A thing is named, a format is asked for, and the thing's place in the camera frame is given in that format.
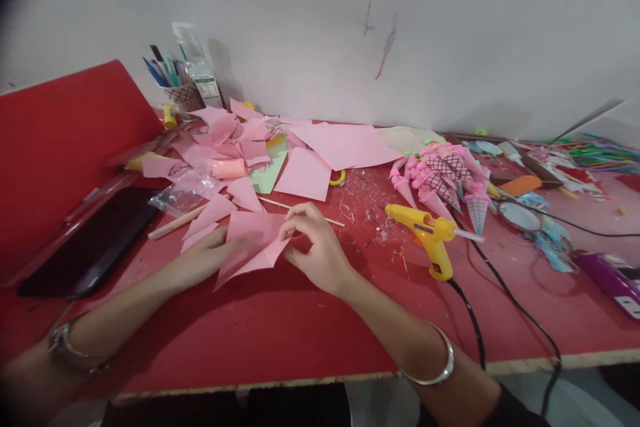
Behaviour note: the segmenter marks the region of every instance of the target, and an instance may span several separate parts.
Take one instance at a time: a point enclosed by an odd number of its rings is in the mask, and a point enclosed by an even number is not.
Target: hand
[[[287,213],[278,238],[284,240],[294,230],[307,234],[313,246],[308,254],[288,246],[285,258],[319,289],[344,299],[351,284],[359,276],[345,257],[329,222],[311,202],[300,203]]]
[[[181,292],[211,277],[233,254],[250,245],[250,241],[243,238],[225,243],[228,229],[228,226],[218,227],[193,244],[160,270],[157,279],[164,287]]]

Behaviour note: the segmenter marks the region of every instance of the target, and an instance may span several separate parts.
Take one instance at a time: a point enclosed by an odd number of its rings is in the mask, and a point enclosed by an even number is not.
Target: smartphone
[[[82,298],[113,275],[153,221],[154,189],[126,187],[102,206],[18,288],[21,297]]]

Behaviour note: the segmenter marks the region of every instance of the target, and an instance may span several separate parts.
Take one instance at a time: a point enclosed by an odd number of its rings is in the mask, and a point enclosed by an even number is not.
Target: power cord
[[[569,224],[572,227],[576,227],[577,229],[580,229],[583,232],[587,232],[588,234],[593,234],[593,235],[599,236],[599,237],[640,237],[640,234],[600,234],[599,232],[594,232],[593,230],[589,230],[588,228],[584,228],[584,227],[581,227],[579,225],[576,225],[573,222],[570,222],[569,220],[565,220],[563,218],[556,217],[554,215],[551,215],[548,212],[545,212],[544,210],[540,210],[540,209],[537,209],[537,208],[534,208],[534,207],[529,207],[528,205],[525,205],[524,203],[520,203],[518,201],[513,201],[513,200],[510,200],[510,199],[493,199],[493,201],[496,201],[496,202],[505,202],[506,201],[506,202],[516,203],[517,205],[520,205],[521,207],[524,207],[526,209],[534,211],[534,212],[536,212],[538,214],[542,214],[544,216],[551,217],[552,219],[559,220],[560,222],[564,222],[565,224]]]
[[[453,219],[455,220],[455,223],[458,224],[458,227],[460,227],[462,230],[466,230],[464,225],[462,225],[462,223],[458,220],[457,216],[455,215],[455,212],[452,211],[451,215],[453,216]],[[558,381],[558,377],[560,377],[560,372],[562,371],[562,357],[560,355],[560,349],[558,348],[558,345],[555,343],[555,340],[553,340],[553,338],[547,333],[547,331],[544,329],[544,327],[542,325],[540,325],[540,323],[527,311],[527,309],[525,309],[520,304],[520,302],[518,302],[516,300],[516,298],[511,293],[511,290],[509,289],[509,287],[507,287],[507,284],[503,280],[502,276],[495,269],[495,267],[493,266],[491,261],[487,258],[485,253],[480,249],[480,247],[478,246],[476,241],[475,240],[470,240],[470,239],[469,239],[469,241],[471,242],[471,244],[475,248],[475,251],[480,255],[482,260],[485,261],[485,264],[487,264],[489,269],[493,272],[493,275],[495,275],[495,277],[498,279],[498,282],[500,283],[501,287],[503,288],[503,290],[507,294],[507,297],[513,302],[513,304],[516,307],[518,307],[518,309],[523,314],[525,314],[525,316],[531,321],[531,323],[533,325],[535,325],[538,328],[538,330],[540,330],[540,332],[542,332],[544,334],[544,336],[548,339],[549,343],[553,347],[553,352],[554,352],[554,354],[555,354],[555,356],[557,358],[557,362],[555,363],[555,365],[553,367],[553,374],[551,375],[551,379],[549,380],[549,383],[547,384],[547,387],[545,389],[545,393],[544,393],[544,396],[543,396],[543,399],[542,399],[542,409],[540,410],[540,415],[542,415],[542,417],[546,418],[547,417],[547,413],[549,411],[549,399],[551,397],[551,391],[553,390],[554,385]]]
[[[453,287],[453,289],[458,293],[458,295],[460,295],[463,302],[465,302],[465,305],[467,306],[467,310],[469,310],[469,317],[471,317],[471,323],[473,324],[473,329],[475,330],[475,337],[478,340],[478,350],[480,352],[480,367],[482,367],[482,370],[486,370],[487,359],[485,356],[485,343],[482,340],[482,332],[480,331],[480,326],[478,325],[478,321],[475,318],[475,314],[473,313],[471,304],[469,303],[469,300],[467,299],[465,292],[462,290],[462,287],[459,286],[458,283],[453,278],[450,278],[449,280],[447,280],[447,283],[451,284],[451,287]]]

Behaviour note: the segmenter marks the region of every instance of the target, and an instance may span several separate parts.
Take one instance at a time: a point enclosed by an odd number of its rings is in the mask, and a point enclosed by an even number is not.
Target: plastic bottle
[[[171,26],[187,58],[187,75],[194,80],[202,100],[210,107],[225,108],[213,74],[213,66],[205,58],[202,45],[193,32],[193,24],[173,22]]]

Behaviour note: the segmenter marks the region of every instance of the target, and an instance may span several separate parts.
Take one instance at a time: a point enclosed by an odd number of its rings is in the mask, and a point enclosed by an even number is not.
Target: glue gun
[[[446,282],[453,277],[453,267],[447,254],[447,249],[443,242],[453,240],[456,235],[470,238],[476,242],[484,242],[484,237],[472,234],[456,227],[453,220],[444,217],[434,219],[430,213],[425,211],[412,209],[403,205],[390,203],[384,207],[389,217],[396,222],[400,222],[411,229],[416,237],[420,240],[429,259],[431,267],[429,273],[431,277],[440,282]]]

